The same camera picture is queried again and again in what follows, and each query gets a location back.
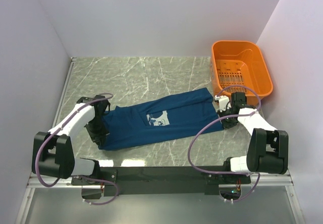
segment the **white wall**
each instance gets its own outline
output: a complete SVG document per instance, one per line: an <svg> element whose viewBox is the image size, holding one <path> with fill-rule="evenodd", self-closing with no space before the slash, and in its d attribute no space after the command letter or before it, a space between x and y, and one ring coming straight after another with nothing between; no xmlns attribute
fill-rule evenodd
<svg viewBox="0 0 323 224"><path fill-rule="evenodd" d="M38 0L0 0L0 15L0 222L14 223L70 59Z"/></svg>
<svg viewBox="0 0 323 224"><path fill-rule="evenodd" d="M322 5L280 0L257 43L274 83L263 111L289 133L289 169L307 223L323 220Z"/></svg>
<svg viewBox="0 0 323 224"><path fill-rule="evenodd" d="M40 0L69 55L210 55L257 42L279 0Z"/></svg>

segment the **purple cable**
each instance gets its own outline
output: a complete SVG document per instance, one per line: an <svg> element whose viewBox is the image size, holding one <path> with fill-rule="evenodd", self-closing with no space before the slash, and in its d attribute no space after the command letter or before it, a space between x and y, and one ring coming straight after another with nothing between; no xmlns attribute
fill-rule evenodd
<svg viewBox="0 0 323 224"><path fill-rule="evenodd" d="M250 90L258 99L258 107L257 107L257 110L260 110L260 107L261 107L261 100L260 100L260 97L258 96L258 94L250 89L249 87L246 87L244 85L238 85L238 84L234 84L234 85L230 85L228 87L225 87L224 89L222 89L218 94L217 96L219 96L223 91L229 89L229 88L232 88L232 87L242 87L242 88L245 88L247 90ZM249 175L250 173L238 173L238 172L225 172L225 171L208 171L208 170L203 170L203 169L200 169L199 167L195 166L191 160L191 149L192 149L192 146L194 144L194 142L196 141L196 139L206 130L208 129L210 126L214 125L215 123L221 121L221 120L224 120L224 119L227 119L227 118L235 118L235 117L249 117L249 116L252 116L253 114L255 114L255 111L249 113L249 114L244 114L244 115L239 115L239 114L235 114L235 115L229 115L229 116L224 116L224 117L220 117L212 122L210 122L209 124L207 124L205 127L202 128L202 130L200 130L196 136L193 138L193 140L191 141L189 147L188 147L188 152L187 152L187 158L188 158L188 161L189 163L191 164L191 166L196 169L197 171L200 171L200 172L203 172L203 173L207 173L207 174L221 174L221 175L224 175L224 174L233 174L233 175ZM246 198L247 196L249 196L252 191L256 188L258 182L259 182L259 179L260 179L260 174L258 173L258 178L254 184L254 186L251 188L251 190L245 195L243 196L242 198L240 199L237 199L237 200L234 200L233 202L237 202L237 201L240 201L240 200L243 200L244 198Z"/></svg>
<svg viewBox="0 0 323 224"><path fill-rule="evenodd" d="M113 94L111 94L111 93L103 93L103 94L101 94L101 95L109 95L109 97L107 97L107 98L102 98L102 99L95 99L95 100L92 100L92 101L90 101L90 102L88 102L88 103L86 103L86 104L84 104L84 105L82 105L82 106L80 106L77 110L75 110L67 119L66 119L66 121L64 121L63 123L62 123L62 126L60 127L60 128L58 128L56 131L54 131L48 138L46 138L46 140L42 143L42 145L40 146L40 148L39 148L39 150L38 150L38 152L37 152L37 155L36 155L36 160L35 160L35 171L36 171L36 175L37 175L37 178L38 178L38 180L39 180L39 182L42 184L42 185L44 185L45 187L53 187L60 179L59 178L57 178L52 184L47 184L43 179L42 179L42 177L41 177L41 175L40 175L40 173L39 173L39 159L40 159L40 155L41 155L41 153L43 152L43 150L44 150L44 148L45 148L45 146L46 146L46 144L51 140L51 138L53 138L53 136L55 136L58 132L60 132L67 124L68 124L68 122L70 122L71 121L71 119L79 112L79 111L81 111L82 109L84 109L84 108L86 108L87 106L89 106L89 105L91 105L91 104L93 104L93 103L97 103L97 102L100 102L100 101L104 101L104 100L108 100L108 99L111 99L112 97L113 97ZM104 182L104 183L107 183L107 184L111 184L111 185L113 185L113 186L115 186L115 188L116 188L116 194L115 194L115 196L111 199L111 200L109 200L109 201L107 201L107 202L104 202L104 203L91 203L91 202L88 202L88 201L86 201L87 203L91 203L91 204L93 204L93 205L104 205L104 204L107 204L107 203L110 203L111 201L113 201L117 196L118 196L118 194L119 194L119 188L118 188L118 186L115 184L115 183L113 183L113 182L111 182L111 181L107 181L107 180L98 180L98 179L91 179L91 178L88 178L88 177L85 177L85 176L82 176L83 178L85 178L85 179L88 179L88 180L93 180L93 181L96 181L96 182Z"/></svg>

